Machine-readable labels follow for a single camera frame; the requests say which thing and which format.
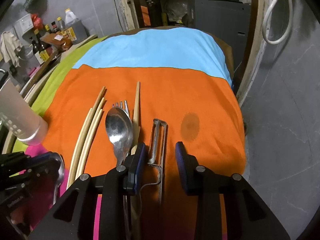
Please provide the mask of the small steel spoon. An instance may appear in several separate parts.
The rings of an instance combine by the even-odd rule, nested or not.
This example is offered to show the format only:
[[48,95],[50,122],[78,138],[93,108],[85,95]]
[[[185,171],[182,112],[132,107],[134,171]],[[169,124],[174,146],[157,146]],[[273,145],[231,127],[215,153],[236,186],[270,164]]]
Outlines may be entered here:
[[64,175],[65,175],[65,164],[64,164],[64,161],[63,161],[63,157],[58,154],[58,153],[53,153],[53,158],[55,160],[58,161],[59,163],[59,169],[57,171],[57,180],[54,184],[54,192],[53,192],[53,205],[56,203],[56,200],[57,200],[57,192],[58,192],[58,189],[59,187],[61,186],[61,184],[63,183],[63,180],[64,180]]

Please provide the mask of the lone wooden chopstick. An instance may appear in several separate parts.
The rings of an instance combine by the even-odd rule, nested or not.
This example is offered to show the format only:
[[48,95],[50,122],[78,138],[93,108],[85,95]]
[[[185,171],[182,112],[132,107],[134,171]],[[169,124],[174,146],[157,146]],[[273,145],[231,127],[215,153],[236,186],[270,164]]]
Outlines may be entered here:
[[138,145],[138,138],[140,133],[140,126],[139,126],[139,102],[140,102],[140,82],[137,82],[136,85],[136,96],[135,96],[135,106],[133,111],[133,143],[131,154],[134,155]]

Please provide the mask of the metal vegetable peeler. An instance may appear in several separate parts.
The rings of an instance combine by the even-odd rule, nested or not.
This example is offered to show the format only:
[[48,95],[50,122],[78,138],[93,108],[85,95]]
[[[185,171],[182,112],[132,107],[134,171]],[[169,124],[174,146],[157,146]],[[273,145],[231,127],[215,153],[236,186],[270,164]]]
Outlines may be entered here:
[[147,165],[157,170],[157,181],[154,183],[144,184],[139,191],[140,207],[142,207],[142,189],[147,186],[158,186],[158,202],[162,203],[163,190],[164,190],[164,164],[165,153],[167,146],[168,124],[160,119],[153,119],[149,159]]

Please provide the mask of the large steel spoon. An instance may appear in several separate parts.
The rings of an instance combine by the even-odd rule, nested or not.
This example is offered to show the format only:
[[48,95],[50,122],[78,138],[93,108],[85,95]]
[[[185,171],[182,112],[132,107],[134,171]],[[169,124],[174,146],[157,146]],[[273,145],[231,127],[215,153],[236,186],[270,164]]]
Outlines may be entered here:
[[112,107],[105,119],[106,133],[113,145],[116,166],[125,160],[133,143],[133,124],[127,113],[120,107]]

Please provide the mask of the white plastic utensil holder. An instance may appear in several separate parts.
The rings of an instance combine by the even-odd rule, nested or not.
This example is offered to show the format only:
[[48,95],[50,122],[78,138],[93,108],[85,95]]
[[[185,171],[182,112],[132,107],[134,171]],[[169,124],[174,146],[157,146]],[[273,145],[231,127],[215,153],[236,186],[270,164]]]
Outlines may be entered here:
[[48,124],[24,101],[10,79],[1,87],[1,121],[26,145],[39,145],[47,134]]

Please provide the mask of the steel fork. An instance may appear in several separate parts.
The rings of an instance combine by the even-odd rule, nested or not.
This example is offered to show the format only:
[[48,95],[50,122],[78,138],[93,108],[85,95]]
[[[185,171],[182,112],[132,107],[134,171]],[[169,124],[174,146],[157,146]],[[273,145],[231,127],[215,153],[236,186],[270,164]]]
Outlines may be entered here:
[[114,107],[122,109],[127,115],[129,115],[129,107],[126,100],[112,104],[112,108]]

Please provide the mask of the multicolour striped cloth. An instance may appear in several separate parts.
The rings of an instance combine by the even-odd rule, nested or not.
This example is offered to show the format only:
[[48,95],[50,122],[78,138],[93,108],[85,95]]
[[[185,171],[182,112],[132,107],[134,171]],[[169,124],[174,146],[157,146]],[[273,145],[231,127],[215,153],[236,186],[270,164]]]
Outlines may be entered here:
[[104,113],[140,94],[139,139],[149,143],[154,119],[168,124],[164,190],[157,204],[157,171],[147,167],[142,190],[142,239],[193,239],[197,199],[182,189],[175,158],[181,141],[198,162],[225,176],[246,165],[244,123],[231,88],[225,52],[196,29],[145,29],[133,35],[98,38],[62,60],[32,109],[46,120],[39,146],[16,142],[15,151],[61,154],[71,163],[89,109],[106,88]]

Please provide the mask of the wooden cutting board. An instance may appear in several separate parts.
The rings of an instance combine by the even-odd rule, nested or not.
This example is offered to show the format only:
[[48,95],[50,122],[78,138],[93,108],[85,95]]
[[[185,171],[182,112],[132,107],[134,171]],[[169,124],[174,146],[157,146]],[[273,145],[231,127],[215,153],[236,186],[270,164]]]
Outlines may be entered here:
[[20,91],[20,95],[22,97],[25,97],[29,90],[33,87],[35,83],[39,80],[39,78],[42,76],[42,74],[47,70],[48,66],[51,64],[52,61],[55,60],[57,55],[59,55],[59,51],[54,51],[52,55],[50,55],[49,59],[35,72],[35,74],[29,79],[29,81],[26,83],[26,85],[22,88]]

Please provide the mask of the dark sauce bottle yellow label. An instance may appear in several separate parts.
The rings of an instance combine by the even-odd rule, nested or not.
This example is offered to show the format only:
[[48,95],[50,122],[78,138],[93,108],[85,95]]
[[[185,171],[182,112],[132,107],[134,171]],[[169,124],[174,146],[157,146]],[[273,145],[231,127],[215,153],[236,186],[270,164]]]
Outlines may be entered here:
[[42,43],[40,32],[38,29],[34,30],[34,34],[37,38],[37,44],[38,44],[40,57],[43,59],[44,62],[46,62],[50,58],[48,51],[46,50],[47,47]]

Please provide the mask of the hanging beige towel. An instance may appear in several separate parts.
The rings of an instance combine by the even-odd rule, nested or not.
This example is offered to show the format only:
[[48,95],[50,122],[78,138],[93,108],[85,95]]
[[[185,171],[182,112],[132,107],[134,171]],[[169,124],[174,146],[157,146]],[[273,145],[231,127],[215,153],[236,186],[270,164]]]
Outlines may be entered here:
[[19,67],[18,54],[22,48],[23,44],[13,33],[4,31],[1,34],[1,55],[6,63],[11,62],[14,67]]

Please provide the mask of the red plastic bag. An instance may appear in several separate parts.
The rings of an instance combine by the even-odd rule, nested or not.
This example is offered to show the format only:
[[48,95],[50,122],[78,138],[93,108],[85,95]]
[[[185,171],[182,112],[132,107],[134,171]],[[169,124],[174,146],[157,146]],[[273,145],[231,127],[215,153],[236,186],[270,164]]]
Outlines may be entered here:
[[42,19],[38,16],[38,14],[31,14],[31,20],[33,22],[33,29],[42,30],[44,28]]

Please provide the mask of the grey cabinet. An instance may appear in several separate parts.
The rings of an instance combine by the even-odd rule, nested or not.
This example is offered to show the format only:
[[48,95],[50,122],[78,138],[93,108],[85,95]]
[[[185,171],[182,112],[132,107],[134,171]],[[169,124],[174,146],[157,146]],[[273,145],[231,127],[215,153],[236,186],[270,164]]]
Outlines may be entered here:
[[244,57],[251,6],[231,0],[195,0],[195,28],[211,33],[233,50],[234,66]]

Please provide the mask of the large cooking oil jug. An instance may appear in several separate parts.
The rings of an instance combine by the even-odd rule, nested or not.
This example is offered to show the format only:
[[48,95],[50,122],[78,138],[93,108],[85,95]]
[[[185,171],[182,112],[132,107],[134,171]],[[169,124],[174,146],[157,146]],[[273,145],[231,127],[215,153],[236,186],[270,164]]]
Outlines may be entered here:
[[71,41],[73,44],[79,44],[88,37],[86,30],[81,20],[77,18],[71,9],[67,8],[65,14],[66,29],[71,36]]

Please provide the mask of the white wall box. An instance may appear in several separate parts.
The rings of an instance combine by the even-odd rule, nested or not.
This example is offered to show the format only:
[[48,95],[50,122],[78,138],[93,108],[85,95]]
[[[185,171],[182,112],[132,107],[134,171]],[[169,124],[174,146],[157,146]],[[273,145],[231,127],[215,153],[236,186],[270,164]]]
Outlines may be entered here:
[[33,29],[33,27],[34,25],[31,14],[26,14],[15,23],[15,28],[21,36]]

